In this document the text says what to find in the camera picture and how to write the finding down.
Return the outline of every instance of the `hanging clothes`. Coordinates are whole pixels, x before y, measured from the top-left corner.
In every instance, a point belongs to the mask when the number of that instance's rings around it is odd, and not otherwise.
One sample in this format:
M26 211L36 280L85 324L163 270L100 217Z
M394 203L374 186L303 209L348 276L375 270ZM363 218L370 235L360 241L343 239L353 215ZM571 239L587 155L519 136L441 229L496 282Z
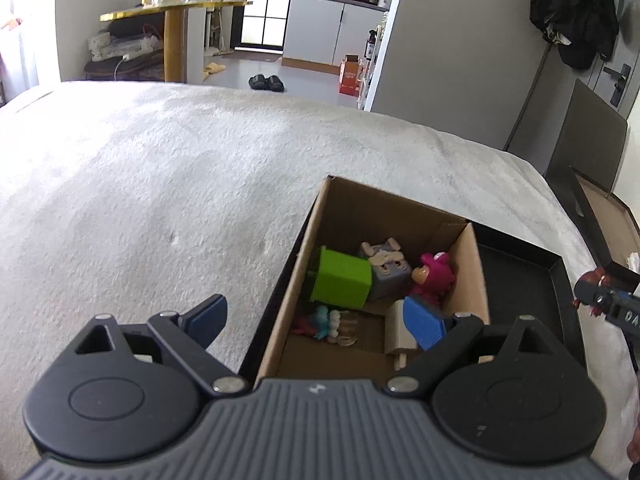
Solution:
M559 43L562 62L572 68L589 68L598 53L605 60L613 55L618 35L614 0L531 0L529 18L545 41Z

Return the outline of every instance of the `blue gripper pad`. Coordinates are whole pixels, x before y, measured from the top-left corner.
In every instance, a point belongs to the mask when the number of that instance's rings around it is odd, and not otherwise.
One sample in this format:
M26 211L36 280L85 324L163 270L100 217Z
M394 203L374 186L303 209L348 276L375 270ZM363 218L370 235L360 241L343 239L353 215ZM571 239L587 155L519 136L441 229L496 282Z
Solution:
M449 316L431 306L420 296L404 298L402 319L406 329L423 350L431 348L440 341L451 326Z

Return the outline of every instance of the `metal screw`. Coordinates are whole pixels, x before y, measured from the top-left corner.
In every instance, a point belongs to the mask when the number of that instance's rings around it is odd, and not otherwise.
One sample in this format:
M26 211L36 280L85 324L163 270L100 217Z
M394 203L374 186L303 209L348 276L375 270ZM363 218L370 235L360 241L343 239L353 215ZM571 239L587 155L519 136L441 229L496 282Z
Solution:
M386 387L395 394L410 394L418 389L420 383L413 377L398 376L389 379Z
M212 386L213 391L219 394L236 394L246 388L246 381L242 377L219 377Z

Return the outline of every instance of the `gray gripper base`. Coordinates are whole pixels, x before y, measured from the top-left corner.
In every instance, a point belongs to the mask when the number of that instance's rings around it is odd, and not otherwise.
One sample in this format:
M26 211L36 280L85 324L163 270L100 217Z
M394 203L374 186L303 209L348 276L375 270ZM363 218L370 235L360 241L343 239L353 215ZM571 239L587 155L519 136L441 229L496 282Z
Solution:
M270 379L263 380L260 387L247 396L212 403L191 433L156 455L129 464L92 467L44 457L23 478L589 480L608 477L588 458L530 469L478 458L440 434L419 402L388 397L369 380Z

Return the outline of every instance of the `kitchen counter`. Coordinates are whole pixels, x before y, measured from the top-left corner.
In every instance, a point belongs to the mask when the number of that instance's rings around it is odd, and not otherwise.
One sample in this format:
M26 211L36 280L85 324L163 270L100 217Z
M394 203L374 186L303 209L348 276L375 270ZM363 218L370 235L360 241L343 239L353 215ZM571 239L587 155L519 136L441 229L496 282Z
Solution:
M358 6L358 7L365 7L366 9L381 10L382 12L387 12L389 10L386 7L379 7L374 4L366 4L365 2L358 2L356 0L329 0L329 1L338 2L340 4L348 4L348 5Z

